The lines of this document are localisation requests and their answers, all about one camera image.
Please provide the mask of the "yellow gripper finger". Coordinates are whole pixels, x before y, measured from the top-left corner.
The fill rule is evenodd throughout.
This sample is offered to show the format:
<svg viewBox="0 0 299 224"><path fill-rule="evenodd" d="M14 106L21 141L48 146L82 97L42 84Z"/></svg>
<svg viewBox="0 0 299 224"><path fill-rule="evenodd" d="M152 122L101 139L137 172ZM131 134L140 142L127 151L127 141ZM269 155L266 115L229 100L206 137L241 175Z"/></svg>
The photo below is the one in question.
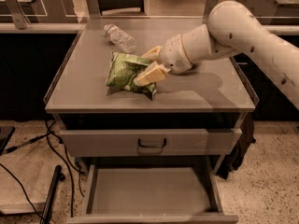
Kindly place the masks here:
<svg viewBox="0 0 299 224"><path fill-rule="evenodd" d="M147 86L166 79L169 72L170 69L163 64L153 62L134 79L134 83L140 87Z"/></svg>
<svg viewBox="0 0 299 224"><path fill-rule="evenodd" d="M160 46L156 46L155 48L149 50L147 53L142 55L142 58L151 60L151 61L157 61L159 58L159 53L161 51Z"/></svg>

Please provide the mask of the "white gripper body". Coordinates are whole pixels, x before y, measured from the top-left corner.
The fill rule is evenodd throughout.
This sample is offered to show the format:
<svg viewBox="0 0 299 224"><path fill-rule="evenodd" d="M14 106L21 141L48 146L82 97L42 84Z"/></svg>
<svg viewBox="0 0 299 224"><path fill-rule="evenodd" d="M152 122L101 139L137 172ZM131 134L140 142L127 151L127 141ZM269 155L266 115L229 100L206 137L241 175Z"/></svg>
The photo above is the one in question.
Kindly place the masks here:
<svg viewBox="0 0 299 224"><path fill-rule="evenodd" d="M184 73L192 68L182 43L182 35L168 39L161 47L159 61L174 74Z"/></svg>

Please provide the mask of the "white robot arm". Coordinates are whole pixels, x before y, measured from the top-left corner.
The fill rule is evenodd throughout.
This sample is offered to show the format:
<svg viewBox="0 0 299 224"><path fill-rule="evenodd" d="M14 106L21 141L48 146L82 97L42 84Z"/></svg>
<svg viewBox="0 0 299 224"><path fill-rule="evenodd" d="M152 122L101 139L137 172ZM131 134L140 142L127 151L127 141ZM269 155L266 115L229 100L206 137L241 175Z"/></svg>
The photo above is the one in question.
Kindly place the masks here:
<svg viewBox="0 0 299 224"><path fill-rule="evenodd" d="M238 53L246 54L299 108L299 48L272 34L236 1L217 4L207 22L183 35L175 35L144 55L152 64L134 79L146 86L181 74L196 64Z"/></svg>

